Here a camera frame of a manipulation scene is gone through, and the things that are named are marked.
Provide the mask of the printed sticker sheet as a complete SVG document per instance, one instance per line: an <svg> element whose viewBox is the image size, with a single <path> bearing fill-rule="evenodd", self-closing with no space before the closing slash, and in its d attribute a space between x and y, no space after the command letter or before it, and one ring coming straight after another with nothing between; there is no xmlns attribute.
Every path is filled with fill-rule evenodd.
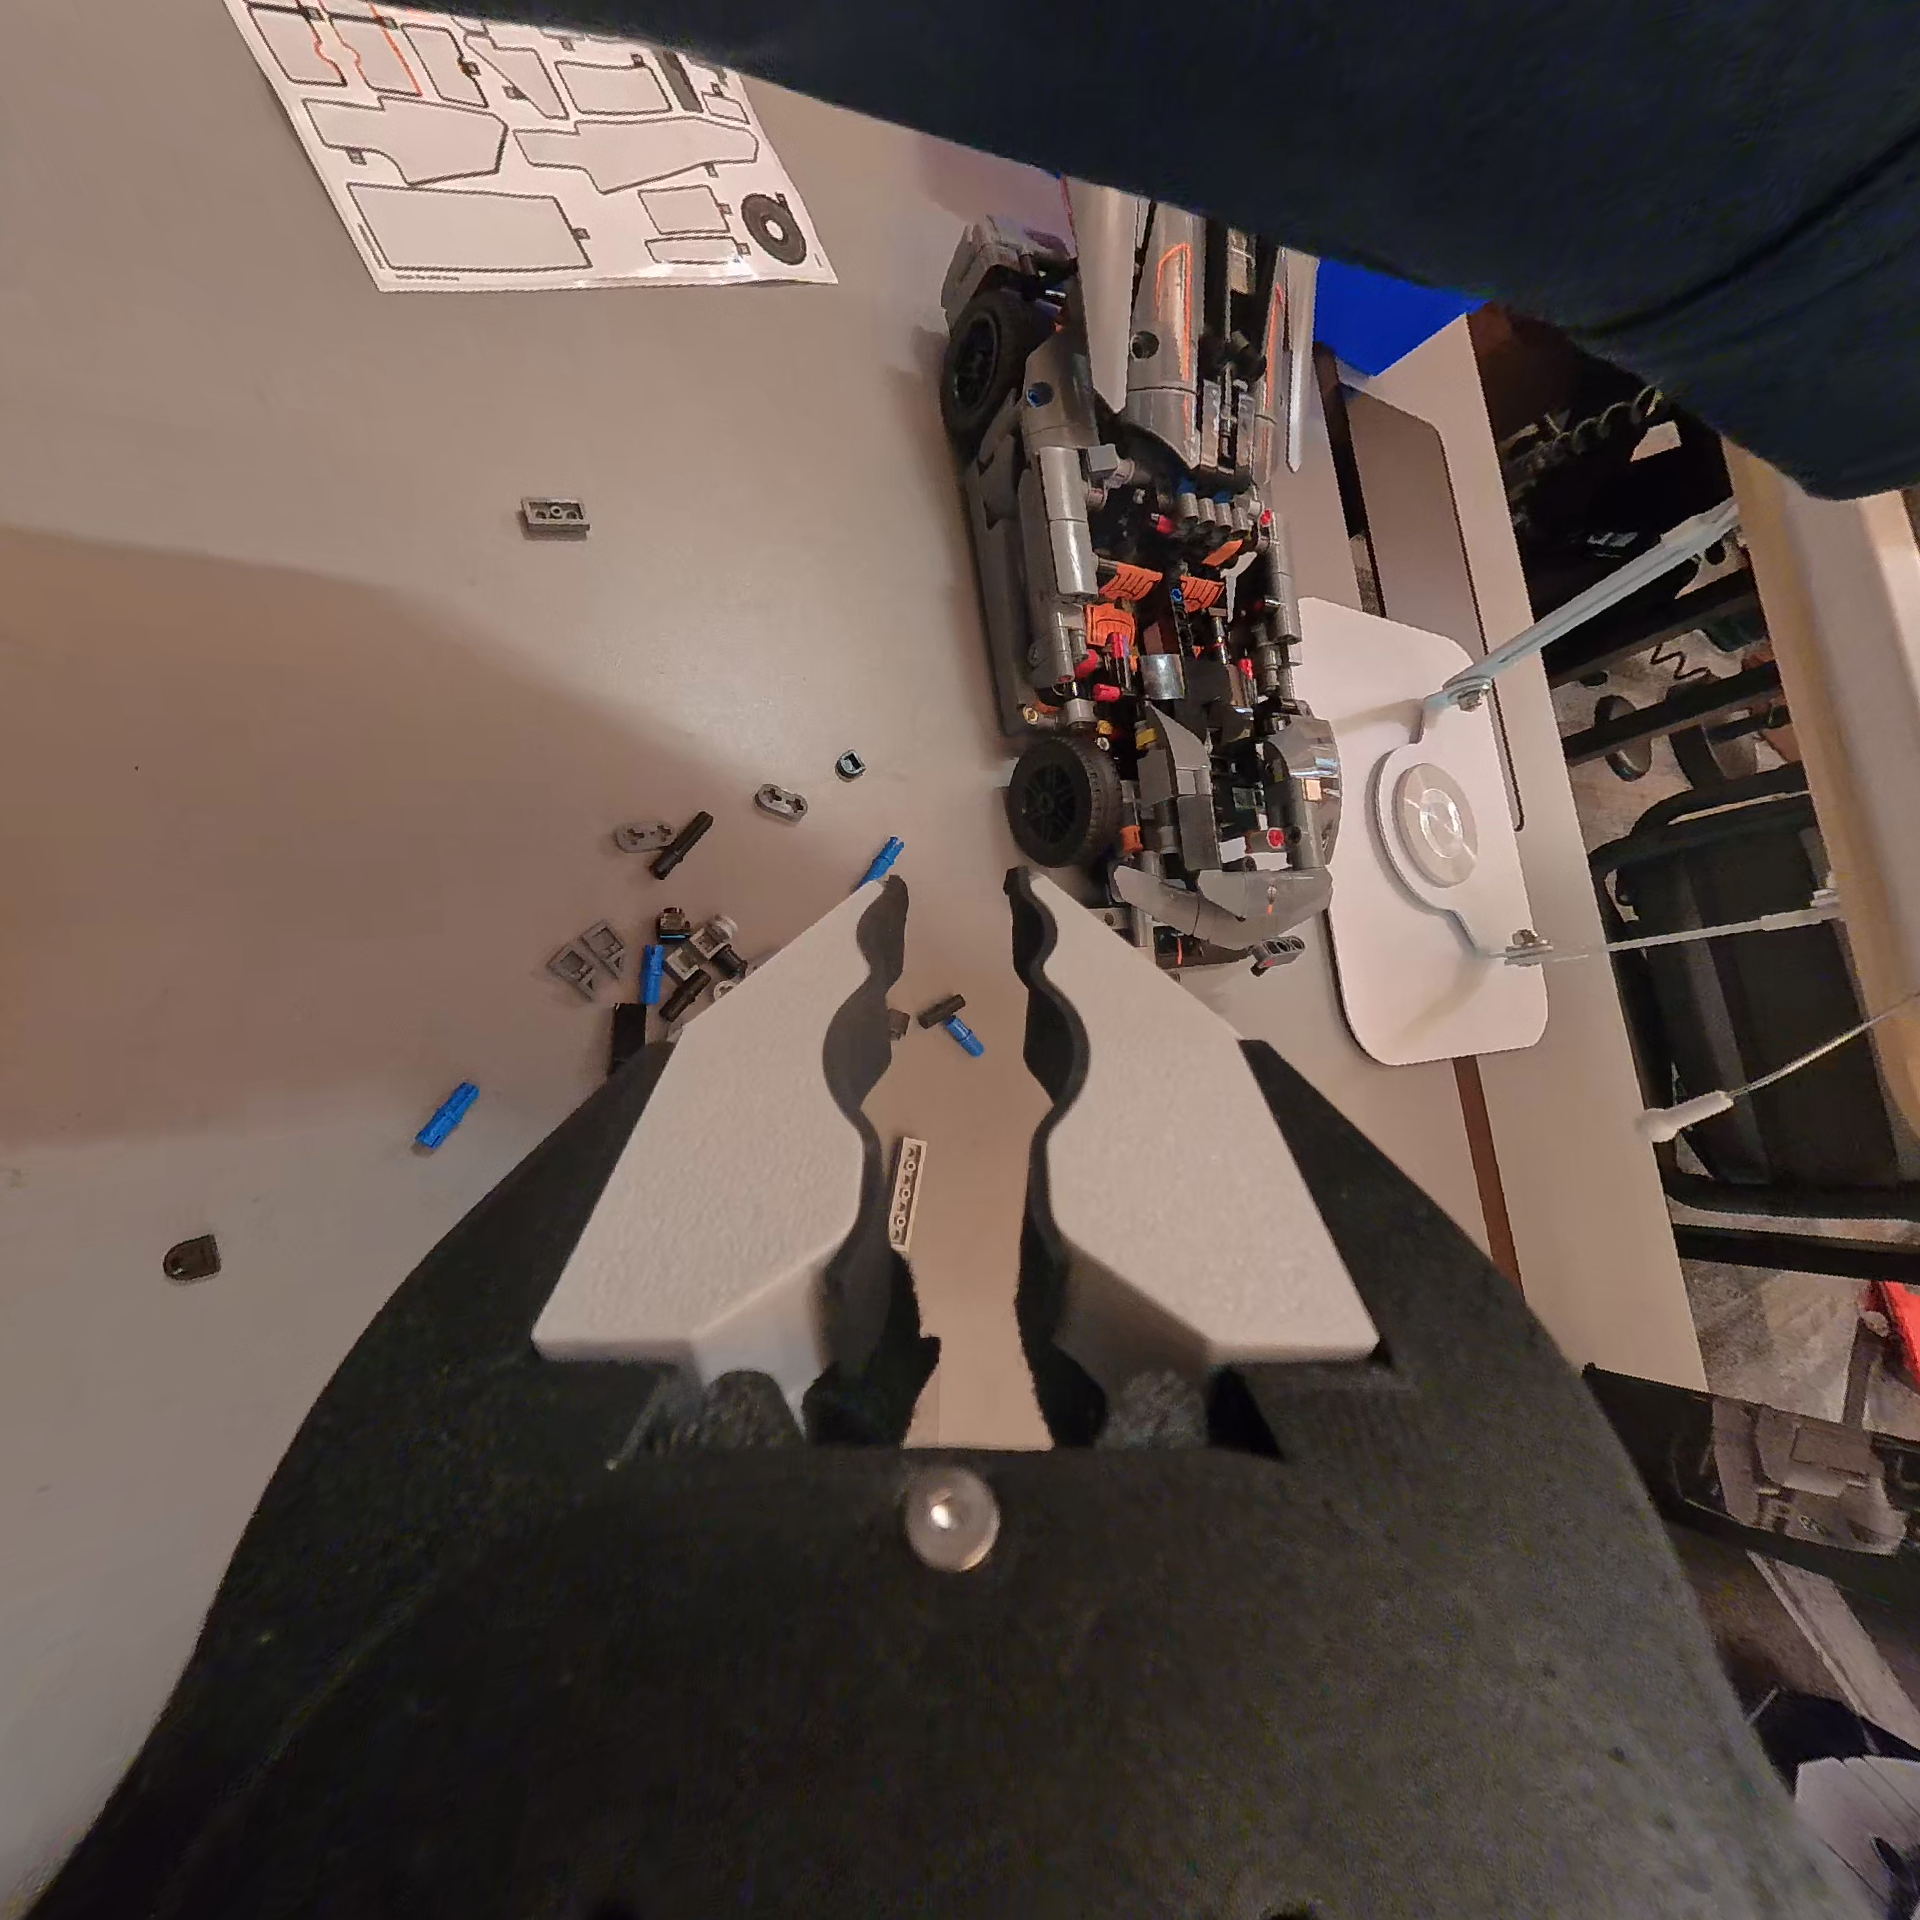
<svg viewBox="0 0 1920 1920"><path fill-rule="evenodd" d="M229 3L385 294L823 283L738 73L394 3Z"/></svg>

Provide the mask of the white adjustable stand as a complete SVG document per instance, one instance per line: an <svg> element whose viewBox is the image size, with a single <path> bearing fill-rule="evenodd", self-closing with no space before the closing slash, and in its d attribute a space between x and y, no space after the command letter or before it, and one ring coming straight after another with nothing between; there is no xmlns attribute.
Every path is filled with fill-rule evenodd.
<svg viewBox="0 0 1920 1920"><path fill-rule="evenodd" d="M1382 1066L1427 1066L1535 1045L1543 973L1843 920L1837 886L1794 910L1566 950L1535 926L1520 833L1489 711L1502 674L1626 597L1737 538L1741 509L1681 521L1489 656L1440 633L1306 597L1303 688L1330 723L1343 816L1328 929L1343 1009Z"/></svg>

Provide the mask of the person's left forearm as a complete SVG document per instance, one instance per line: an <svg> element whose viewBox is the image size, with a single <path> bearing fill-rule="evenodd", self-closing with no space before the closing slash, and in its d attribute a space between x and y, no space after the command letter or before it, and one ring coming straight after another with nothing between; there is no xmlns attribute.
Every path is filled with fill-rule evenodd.
<svg viewBox="0 0 1920 1920"><path fill-rule="evenodd" d="M552 9L1505 305L1810 497L1917 485L1919 6Z"/></svg>

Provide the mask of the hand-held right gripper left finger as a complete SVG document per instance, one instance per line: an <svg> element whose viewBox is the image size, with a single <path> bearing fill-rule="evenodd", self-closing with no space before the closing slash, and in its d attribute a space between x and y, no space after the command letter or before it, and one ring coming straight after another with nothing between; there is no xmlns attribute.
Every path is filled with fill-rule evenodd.
<svg viewBox="0 0 1920 1920"><path fill-rule="evenodd" d="M817 1442L896 1448L941 1360L865 1106L907 893L866 881L659 1053L536 1319L546 1360L762 1376Z"/></svg>

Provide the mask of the grey lego car model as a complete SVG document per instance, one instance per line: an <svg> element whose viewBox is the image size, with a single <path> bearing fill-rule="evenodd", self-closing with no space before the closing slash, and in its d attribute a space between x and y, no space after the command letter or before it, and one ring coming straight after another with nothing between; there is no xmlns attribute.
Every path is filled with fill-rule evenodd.
<svg viewBox="0 0 1920 1920"><path fill-rule="evenodd" d="M1266 977L1328 912L1343 815L1277 498L1318 269L1161 199L1064 201L1064 237L970 227L943 294L1007 821L1165 973Z"/></svg>

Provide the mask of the blue storage bin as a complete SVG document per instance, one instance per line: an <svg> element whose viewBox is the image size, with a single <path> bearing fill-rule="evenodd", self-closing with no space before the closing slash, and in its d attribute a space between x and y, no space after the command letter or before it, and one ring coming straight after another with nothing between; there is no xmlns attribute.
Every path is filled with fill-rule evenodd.
<svg viewBox="0 0 1920 1920"><path fill-rule="evenodd" d="M1481 295L1462 295L1323 258L1315 278L1312 338L1336 361L1378 377L1437 334L1478 314Z"/></svg>

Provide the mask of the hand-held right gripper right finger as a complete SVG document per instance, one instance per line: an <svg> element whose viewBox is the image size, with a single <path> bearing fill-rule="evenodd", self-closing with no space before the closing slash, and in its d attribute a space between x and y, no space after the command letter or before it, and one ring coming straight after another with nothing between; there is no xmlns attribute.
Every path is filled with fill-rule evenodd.
<svg viewBox="0 0 1920 1920"><path fill-rule="evenodd" d="M1056 881L1011 870L1026 1157L1016 1325L1048 1439L1094 1450L1144 1384L1370 1367L1382 1336L1237 1030Z"/></svg>

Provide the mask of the black lego set box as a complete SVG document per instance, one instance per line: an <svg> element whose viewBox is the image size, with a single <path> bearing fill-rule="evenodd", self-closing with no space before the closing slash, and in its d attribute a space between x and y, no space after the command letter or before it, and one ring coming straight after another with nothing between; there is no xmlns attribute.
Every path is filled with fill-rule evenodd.
<svg viewBox="0 0 1920 1920"><path fill-rule="evenodd" d="M1917 1574L1913 1441L1595 1366L1583 1382L1673 1525L1829 1578Z"/></svg>

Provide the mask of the pile of small lego pieces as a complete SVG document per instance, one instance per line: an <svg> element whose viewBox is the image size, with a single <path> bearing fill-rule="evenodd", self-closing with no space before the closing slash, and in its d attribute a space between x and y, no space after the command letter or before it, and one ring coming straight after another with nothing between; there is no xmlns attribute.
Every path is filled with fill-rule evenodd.
<svg viewBox="0 0 1920 1920"><path fill-rule="evenodd" d="M841 785L855 785L870 770L870 760L855 751L832 762L832 776ZM774 783L754 789L752 807L762 819L781 826L802 826L810 816L810 801L800 792ZM683 824L621 824L610 841L617 854L642 859L654 881L670 881L714 829L714 813L697 807ZM904 855L904 837L889 833L865 865L853 893L893 881ZM669 904L641 934L638 946L631 950L617 929L601 920L559 950L545 969L587 1002L597 999L603 982L617 986L631 977L631 994L614 1007L610 1017L608 1073L616 1073L635 1058L647 1040L678 1039L686 1017L737 991L754 973L754 963L738 950L731 917L694 920ZM947 994L918 1016L889 1013L889 1035L904 1040L913 1027L938 1030L971 1061L982 1061L986 1043L968 1022L968 1009L966 994Z"/></svg>

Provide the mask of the black office chair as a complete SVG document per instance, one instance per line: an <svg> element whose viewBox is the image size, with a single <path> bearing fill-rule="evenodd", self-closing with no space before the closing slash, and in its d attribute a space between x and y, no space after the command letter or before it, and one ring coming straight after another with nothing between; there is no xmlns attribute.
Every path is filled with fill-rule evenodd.
<svg viewBox="0 0 1920 1920"><path fill-rule="evenodd" d="M1649 807L1590 855L1647 1104L1733 1096L1650 1147L1669 1202L1779 1231L1913 1231L1917 1129L1888 1082L1901 1019L1857 984L1838 920L1810 910L1831 877L1809 781L1776 770Z"/></svg>

